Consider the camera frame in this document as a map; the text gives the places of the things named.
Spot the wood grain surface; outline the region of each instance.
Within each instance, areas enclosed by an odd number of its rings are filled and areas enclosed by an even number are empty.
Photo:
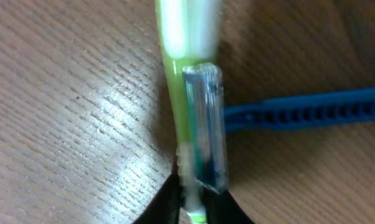
[[[228,105],[375,86],[375,0],[223,10]],[[175,147],[153,0],[0,0],[0,223],[131,223]],[[227,148],[256,223],[375,223],[375,123],[246,131]]]

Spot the blue razor handle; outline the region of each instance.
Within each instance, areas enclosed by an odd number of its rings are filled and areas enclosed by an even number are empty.
[[[225,131],[294,130],[375,121],[375,88],[291,96],[224,109]]]

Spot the wooden table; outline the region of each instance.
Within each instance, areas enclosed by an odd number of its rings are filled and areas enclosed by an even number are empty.
[[[229,0],[224,19],[228,105],[375,86],[375,1]],[[153,0],[0,0],[0,223],[138,217],[176,147],[158,42]],[[375,123],[227,147],[256,223],[375,223]]]

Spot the blue plastic object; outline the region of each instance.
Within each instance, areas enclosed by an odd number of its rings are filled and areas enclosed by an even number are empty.
[[[375,121],[375,88],[291,96],[224,109],[225,130],[302,129]]]

